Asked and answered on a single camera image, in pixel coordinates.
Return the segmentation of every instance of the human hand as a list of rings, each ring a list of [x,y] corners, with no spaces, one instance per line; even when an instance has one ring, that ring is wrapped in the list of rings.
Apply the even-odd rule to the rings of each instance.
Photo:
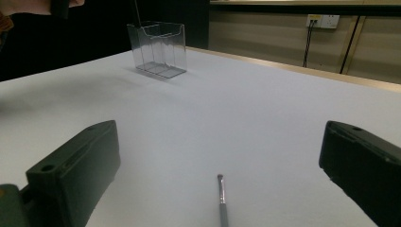
[[[19,12],[49,15],[51,1],[52,0],[0,0],[0,12],[5,16]],[[84,3],[85,0],[70,0],[70,8],[81,6]]]

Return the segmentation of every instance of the power cord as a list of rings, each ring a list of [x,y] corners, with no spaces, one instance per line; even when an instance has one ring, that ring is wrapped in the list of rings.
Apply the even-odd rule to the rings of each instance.
[[[305,48],[305,54],[304,54],[304,65],[303,67],[306,67],[307,63],[307,54],[309,53],[309,46],[310,46],[310,38],[312,37],[312,30],[315,24],[317,23],[317,20],[310,20],[309,22],[309,28],[307,29],[307,38],[306,38],[306,48]]]

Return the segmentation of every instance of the transparent acrylic box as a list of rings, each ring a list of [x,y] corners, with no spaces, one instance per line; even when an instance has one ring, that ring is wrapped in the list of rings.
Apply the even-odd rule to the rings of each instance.
[[[168,79],[186,72],[183,25],[143,22],[127,29],[136,68]]]

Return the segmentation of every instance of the dark wall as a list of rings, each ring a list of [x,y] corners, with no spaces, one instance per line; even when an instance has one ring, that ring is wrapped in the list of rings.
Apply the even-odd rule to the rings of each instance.
[[[138,0],[143,21],[185,24],[186,44],[207,48],[209,1]],[[86,0],[68,20],[17,14],[0,53],[0,81],[15,79],[130,50],[130,2]]]

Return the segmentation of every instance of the electrical outlet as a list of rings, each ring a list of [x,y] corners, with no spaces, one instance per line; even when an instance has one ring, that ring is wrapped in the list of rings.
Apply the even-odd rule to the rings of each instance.
[[[340,16],[339,15],[324,15],[322,17],[321,28],[337,28],[337,24],[339,23]]]
[[[319,14],[308,14],[306,19],[306,26],[310,25],[310,21],[315,21],[313,27],[321,27],[322,17],[323,16]]]

